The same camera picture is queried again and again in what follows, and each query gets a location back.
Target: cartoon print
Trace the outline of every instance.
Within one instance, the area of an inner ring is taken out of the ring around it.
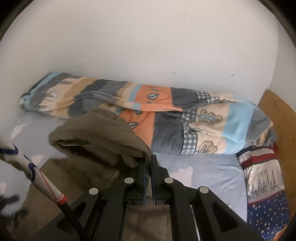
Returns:
[[[138,126],[138,122],[135,122],[135,121],[131,121],[128,123],[128,125],[130,126],[131,130],[136,128]]]
[[[255,202],[264,199],[270,193],[276,193],[285,188],[281,171],[275,168],[263,170],[257,177],[247,178],[247,198],[248,202]]]
[[[191,130],[208,135],[207,131],[199,129],[198,127],[193,127],[193,128],[191,128]]]
[[[159,92],[159,90],[156,88],[156,86],[151,86],[150,89],[151,89],[151,91],[157,91],[157,92]]]
[[[236,102],[235,101],[230,101],[230,100],[223,99],[223,100],[220,100],[218,103],[236,103]]]
[[[201,110],[199,115],[194,115],[199,117],[200,122],[206,122],[209,125],[219,123],[223,120],[222,116],[215,115],[214,112],[208,113],[206,110]]]
[[[158,98],[158,96],[159,96],[159,94],[156,94],[156,93],[150,93],[149,95],[147,95],[147,98],[148,98],[149,100],[155,100],[155,99]]]
[[[45,100],[46,101],[50,101],[53,102],[55,98],[57,98],[59,96],[59,93],[55,90],[50,90],[46,93],[45,95]]]
[[[140,114],[143,113],[143,111],[141,111],[141,110],[134,110],[134,113],[135,113],[136,115],[140,115]]]
[[[204,141],[199,149],[198,152],[207,153],[207,154],[214,154],[218,150],[217,146],[214,146],[212,141]]]

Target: gray stripe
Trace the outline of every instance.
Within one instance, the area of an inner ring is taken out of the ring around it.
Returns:
[[[127,81],[109,81],[104,85],[100,92],[109,94],[111,96],[117,96],[117,92],[124,87]]]
[[[48,89],[56,86],[61,81],[63,81],[63,79],[67,79],[70,76],[71,76],[70,74],[62,73],[62,74],[59,74],[59,75],[55,76],[54,78],[52,78],[47,84],[40,86],[31,98],[31,101],[30,101],[31,106],[38,107],[39,104],[46,97],[46,92],[48,91]]]
[[[104,101],[93,98],[81,98],[69,106],[69,116],[74,117],[78,115],[91,112],[98,108]]]
[[[172,102],[175,107],[186,108],[192,103],[198,102],[197,94],[193,90],[171,87]]]
[[[254,108],[253,115],[251,117],[250,125],[246,135],[246,145],[248,145],[248,143],[250,142],[257,141],[263,133],[263,131],[269,127],[270,123],[270,118],[267,117],[262,110]],[[264,145],[269,145],[271,143],[274,143],[275,141],[276,135],[274,131],[270,131],[264,142]]]
[[[153,151],[180,154],[183,145],[183,126],[181,119],[156,112],[151,149]]]

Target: mattress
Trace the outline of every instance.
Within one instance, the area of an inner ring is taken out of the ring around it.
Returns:
[[[26,112],[3,133],[39,168],[51,157],[63,157],[47,141],[48,134],[65,120]],[[155,152],[161,166],[172,178],[185,186],[207,186],[243,220],[247,220],[247,196],[243,170],[235,155],[195,154],[173,155]],[[8,206],[4,212],[20,208],[26,198],[30,182],[20,171],[0,162],[0,193],[19,194],[20,202]]]

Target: wooden bed frame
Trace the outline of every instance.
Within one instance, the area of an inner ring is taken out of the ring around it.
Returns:
[[[264,93],[258,106],[274,123],[278,159],[292,215],[296,211],[296,113],[271,90]]]

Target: checkered pattern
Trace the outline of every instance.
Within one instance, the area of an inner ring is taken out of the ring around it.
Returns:
[[[195,92],[197,94],[198,100],[209,99],[210,98],[210,94],[208,92],[197,91],[197,90],[193,90],[193,92]]]
[[[196,150],[197,135],[188,127],[189,123],[194,122],[195,114],[196,109],[182,113],[181,121],[183,122],[184,142],[180,154],[194,154]]]
[[[209,98],[209,99],[207,99],[207,103],[208,103],[208,104],[213,104],[213,103],[218,102],[219,99],[220,99],[219,97]]]

